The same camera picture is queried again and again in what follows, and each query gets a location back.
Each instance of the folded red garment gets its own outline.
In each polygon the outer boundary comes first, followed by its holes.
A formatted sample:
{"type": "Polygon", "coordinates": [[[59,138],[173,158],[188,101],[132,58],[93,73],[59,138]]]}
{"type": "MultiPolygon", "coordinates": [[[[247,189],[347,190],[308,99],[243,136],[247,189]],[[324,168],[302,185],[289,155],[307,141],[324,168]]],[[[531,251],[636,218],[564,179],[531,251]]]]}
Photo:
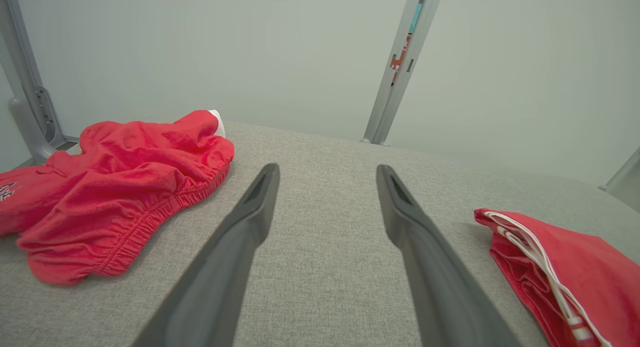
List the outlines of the folded red garment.
{"type": "Polygon", "coordinates": [[[640,266],[602,238],[481,208],[491,256],[553,347],[640,346],[640,266]]]}
{"type": "Polygon", "coordinates": [[[227,176],[234,146],[219,114],[174,123],[101,122],[82,131],[82,154],[0,174],[0,236],[19,233],[33,274],[73,286],[119,276],[169,217],[227,176]]]}

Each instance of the crumpled red shorts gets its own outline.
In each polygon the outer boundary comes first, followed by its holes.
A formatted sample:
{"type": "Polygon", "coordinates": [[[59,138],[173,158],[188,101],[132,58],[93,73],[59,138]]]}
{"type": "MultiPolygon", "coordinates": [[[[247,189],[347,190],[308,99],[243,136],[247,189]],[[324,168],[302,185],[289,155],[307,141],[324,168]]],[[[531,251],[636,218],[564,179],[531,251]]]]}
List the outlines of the crumpled red shorts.
{"type": "Polygon", "coordinates": [[[33,274],[73,286],[119,276],[169,217],[224,180],[234,145],[217,112],[174,123],[101,122],[80,136],[82,154],[0,174],[0,236],[19,233],[33,274]]]}

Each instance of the clothing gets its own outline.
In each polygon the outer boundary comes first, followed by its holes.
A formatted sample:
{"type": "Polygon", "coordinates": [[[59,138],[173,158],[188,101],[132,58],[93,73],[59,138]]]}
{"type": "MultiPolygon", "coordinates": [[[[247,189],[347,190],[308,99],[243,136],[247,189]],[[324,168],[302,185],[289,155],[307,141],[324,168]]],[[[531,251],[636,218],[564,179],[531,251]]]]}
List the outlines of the clothing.
{"type": "Polygon", "coordinates": [[[482,208],[491,256],[554,347],[640,344],[640,266],[600,237],[482,208]]]}
{"type": "Polygon", "coordinates": [[[82,154],[0,174],[0,236],[19,233],[33,274],[73,286],[119,276],[169,217],[224,180],[234,146],[217,112],[174,123],[100,122],[80,135],[82,154]]]}

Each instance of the white panel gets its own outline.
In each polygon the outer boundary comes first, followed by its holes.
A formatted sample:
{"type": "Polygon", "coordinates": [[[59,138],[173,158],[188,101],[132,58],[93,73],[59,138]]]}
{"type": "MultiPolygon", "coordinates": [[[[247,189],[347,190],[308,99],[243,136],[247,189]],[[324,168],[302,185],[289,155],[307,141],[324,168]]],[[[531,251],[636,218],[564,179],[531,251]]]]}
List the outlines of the white panel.
{"type": "Polygon", "coordinates": [[[9,111],[9,101],[13,98],[5,71],[0,67],[0,173],[12,170],[32,157],[9,111]]]}
{"type": "Polygon", "coordinates": [[[224,119],[359,140],[406,0],[19,0],[63,132],[224,119]]]}
{"type": "Polygon", "coordinates": [[[604,185],[640,146],[640,0],[441,0],[388,142],[604,185]]]}

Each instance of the gray textile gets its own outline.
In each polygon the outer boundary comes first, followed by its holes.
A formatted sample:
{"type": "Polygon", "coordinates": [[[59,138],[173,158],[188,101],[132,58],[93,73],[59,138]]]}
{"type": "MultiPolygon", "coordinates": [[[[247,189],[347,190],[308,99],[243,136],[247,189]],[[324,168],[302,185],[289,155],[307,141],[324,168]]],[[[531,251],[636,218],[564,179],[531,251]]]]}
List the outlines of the gray textile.
{"type": "Polygon", "coordinates": [[[169,219],[129,270],[61,288],[0,238],[0,345],[125,346],[269,162],[281,167],[270,235],[249,277],[236,346],[420,345],[400,252],[382,224],[375,168],[393,166],[526,347],[546,345],[489,255],[475,208],[599,235],[640,262],[640,214],[566,178],[451,162],[405,149],[226,123],[236,156],[214,194],[169,219]]]}

